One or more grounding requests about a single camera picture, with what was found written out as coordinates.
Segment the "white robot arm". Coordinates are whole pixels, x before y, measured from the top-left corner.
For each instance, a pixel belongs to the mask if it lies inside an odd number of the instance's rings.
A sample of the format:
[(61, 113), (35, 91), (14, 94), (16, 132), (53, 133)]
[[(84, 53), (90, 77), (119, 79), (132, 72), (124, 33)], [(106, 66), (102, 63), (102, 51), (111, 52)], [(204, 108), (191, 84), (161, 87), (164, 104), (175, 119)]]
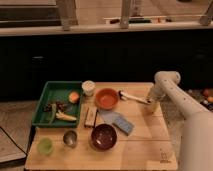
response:
[(185, 117), (179, 171), (213, 171), (213, 112), (178, 87), (181, 76), (177, 71), (159, 71), (154, 80), (147, 96), (151, 111), (167, 95)]

